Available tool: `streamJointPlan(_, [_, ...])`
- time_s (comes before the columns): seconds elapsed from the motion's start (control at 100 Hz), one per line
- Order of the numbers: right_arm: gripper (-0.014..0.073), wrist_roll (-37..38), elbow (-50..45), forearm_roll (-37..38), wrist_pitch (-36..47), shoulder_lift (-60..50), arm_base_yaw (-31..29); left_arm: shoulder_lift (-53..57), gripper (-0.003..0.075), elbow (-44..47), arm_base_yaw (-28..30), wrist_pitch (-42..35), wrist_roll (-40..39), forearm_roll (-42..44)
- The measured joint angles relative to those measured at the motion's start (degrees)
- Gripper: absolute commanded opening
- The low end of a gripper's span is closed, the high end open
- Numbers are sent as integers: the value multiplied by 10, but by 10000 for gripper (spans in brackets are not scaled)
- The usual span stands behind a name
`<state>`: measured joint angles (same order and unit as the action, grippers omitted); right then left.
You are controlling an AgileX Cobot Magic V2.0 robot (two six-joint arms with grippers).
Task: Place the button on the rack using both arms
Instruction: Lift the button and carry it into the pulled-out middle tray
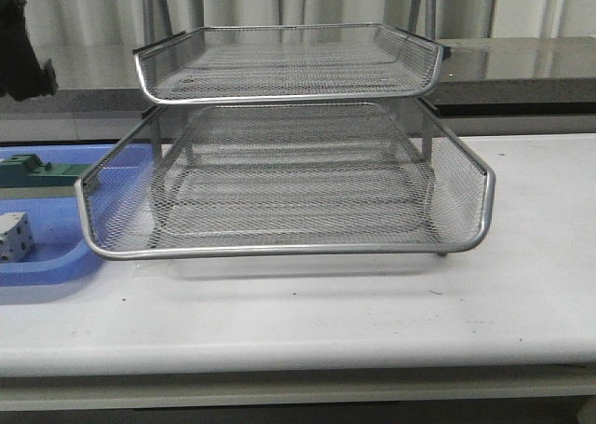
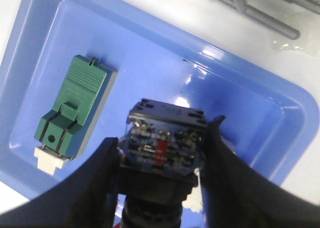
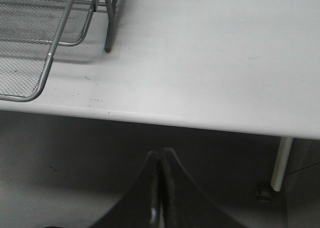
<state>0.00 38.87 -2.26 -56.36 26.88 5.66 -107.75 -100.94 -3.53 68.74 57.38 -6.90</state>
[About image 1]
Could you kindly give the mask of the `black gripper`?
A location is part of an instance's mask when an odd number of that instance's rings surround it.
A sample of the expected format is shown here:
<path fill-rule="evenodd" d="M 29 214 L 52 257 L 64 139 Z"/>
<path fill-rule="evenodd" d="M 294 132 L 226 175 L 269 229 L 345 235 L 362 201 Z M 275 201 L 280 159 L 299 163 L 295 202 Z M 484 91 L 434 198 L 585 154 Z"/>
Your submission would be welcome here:
<path fill-rule="evenodd" d="M 26 28 L 26 0 L 1 0 L 1 96 L 17 102 L 54 96 L 58 89 L 52 61 L 41 66 Z"/>

